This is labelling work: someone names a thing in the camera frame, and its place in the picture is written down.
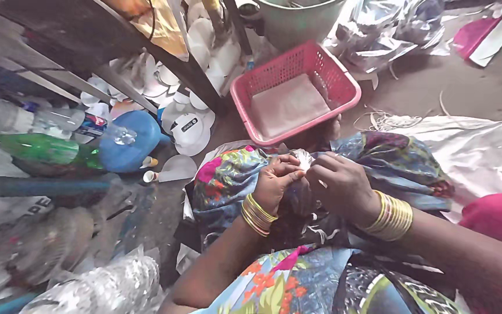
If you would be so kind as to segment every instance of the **bangle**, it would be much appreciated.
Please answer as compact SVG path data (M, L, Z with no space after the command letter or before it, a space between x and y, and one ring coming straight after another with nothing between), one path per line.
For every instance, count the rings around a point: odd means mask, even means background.
M278 219L263 210L251 194L248 194L241 204L241 215L251 229L264 237L270 234L271 223Z
M374 191L381 199L381 212L371 226L358 228L381 240L396 241L404 236L412 225L412 207L400 199Z

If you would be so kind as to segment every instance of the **green bucket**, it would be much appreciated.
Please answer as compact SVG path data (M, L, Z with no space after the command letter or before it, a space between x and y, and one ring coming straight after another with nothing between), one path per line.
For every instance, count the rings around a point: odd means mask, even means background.
M313 39L321 42L336 23L345 0L329 0L310 7L280 4L288 0L256 0L264 19L264 33L270 43L286 51Z

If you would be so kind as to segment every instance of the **basket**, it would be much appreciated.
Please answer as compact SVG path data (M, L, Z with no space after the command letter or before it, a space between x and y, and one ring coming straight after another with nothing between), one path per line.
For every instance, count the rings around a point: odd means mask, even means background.
M313 71L317 71L326 84L331 100L329 105L331 111L273 139L263 139L249 114L253 95L289 81L300 74L310 74ZM282 142L299 132L337 116L355 106L361 97L358 82L353 79L337 58L314 41L307 41L267 64L240 75L232 82L230 91L249 136L255 143L264 146Z

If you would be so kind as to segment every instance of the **concrete floor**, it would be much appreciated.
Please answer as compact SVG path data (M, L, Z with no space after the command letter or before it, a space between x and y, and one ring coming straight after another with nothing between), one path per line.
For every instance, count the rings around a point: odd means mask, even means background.
M478 7L450 10L444 15L456 16L478 10ZM452 38L461 26L479 17L460 16L445 22L443 40ZM357 132L353 122L364 113L373 111L370 107L396 115L424 116L430 109L433 109L430 116L442 115L444 113L439 105L441 91L443 104L451 115L502 120L502 49L484 69L464 62L454 50L450 56L403 56L394 62L393 68L399 79L394 79L388 69L383 70L379 73L379 86L375 91L371 82L360 82L363 95L356 107L343 114L342 136ZM206 149L193 158L197 165L208 151L219 145L248 139L235 107L233 104L228 107L223 117L217 117ZM368 116L357 123L363 128L369 125ZM158 155L162 163L173 154L173 148L169 147ZM172 267L175 267L178 244L173 240L173 232L182 217L181 189L188 181L156 183L157 201L142 226L144 237L140 241L148 249L159 247L161 274L168 277L168 282L174 280L171 275L165 274L171 273Z

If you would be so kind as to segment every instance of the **blue plastic container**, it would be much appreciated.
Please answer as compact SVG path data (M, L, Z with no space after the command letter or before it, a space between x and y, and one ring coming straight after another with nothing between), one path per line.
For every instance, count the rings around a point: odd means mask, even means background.
M107 137L101 139L98 156L104 168L111 172L137 171L144 158L160 141L170 140L162 134L156 120L145 111L123 113L114 120L114 124L135 131L137 137L130 145L116 144L113 139Z

